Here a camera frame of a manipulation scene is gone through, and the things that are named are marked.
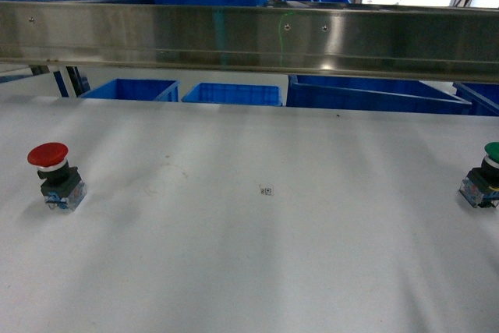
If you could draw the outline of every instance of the metal frame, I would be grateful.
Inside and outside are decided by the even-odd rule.
[[[488,9],[0,2],[0,62],[32,65],[499,82],[493,41]]]

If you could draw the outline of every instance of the green push button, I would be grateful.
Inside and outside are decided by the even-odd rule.
[[[499,142],[491,142],[485,146],[485,152],[496,163],[499,163]]]

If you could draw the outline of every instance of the red push button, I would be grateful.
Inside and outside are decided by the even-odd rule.
[[[68,147],[65,144],[50,142],[35,147],[28,154],[28,162],[38,167],[51,167],[61,163],[68,154]]]

